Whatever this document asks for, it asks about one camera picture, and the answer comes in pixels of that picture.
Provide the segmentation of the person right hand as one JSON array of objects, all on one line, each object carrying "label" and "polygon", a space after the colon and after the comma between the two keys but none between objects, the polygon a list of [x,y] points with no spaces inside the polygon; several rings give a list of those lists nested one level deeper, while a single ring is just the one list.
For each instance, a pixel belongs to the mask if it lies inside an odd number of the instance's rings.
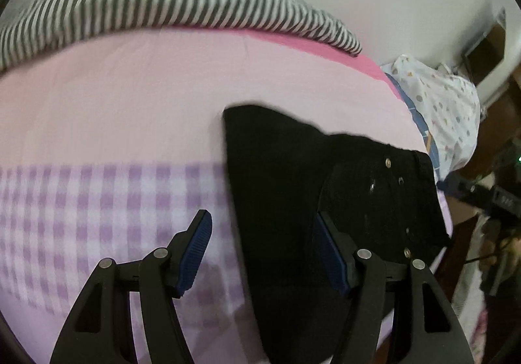
[{"label": "person right hand", "polygon": [[[498,257],[495,252],[498,249],[497,239],[499,236],[500,223],[498,221],[489,219],[484,226],[482,226],[482,243],[480,248],[480,255],[487,256],[479,263],[479,269],[482,273],[486,273],[491,267],[496,265]],[[503,239],[501,247],[508,252],[509,261],[506,264],[506,270],[513,272],[520,264],[520,233],[517,232],[510,240]]]}]

